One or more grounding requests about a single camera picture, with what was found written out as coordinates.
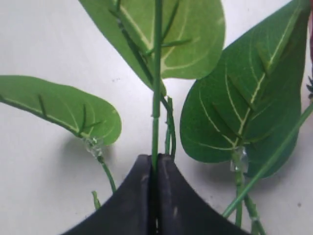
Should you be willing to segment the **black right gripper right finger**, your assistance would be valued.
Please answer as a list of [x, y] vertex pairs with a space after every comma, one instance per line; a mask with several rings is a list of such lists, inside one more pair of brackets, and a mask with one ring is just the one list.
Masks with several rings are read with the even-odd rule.
[[157, 184], [162, 235], [249, 234], [207, 204], [167, 154], [158, 156]]

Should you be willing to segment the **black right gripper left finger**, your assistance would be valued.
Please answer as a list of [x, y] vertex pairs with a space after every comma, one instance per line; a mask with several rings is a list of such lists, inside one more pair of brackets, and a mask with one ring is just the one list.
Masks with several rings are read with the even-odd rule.
[[92, 215], [65, 235], [152, 235], [150, 217], [151, 156], [138, 155], [116, 192]]

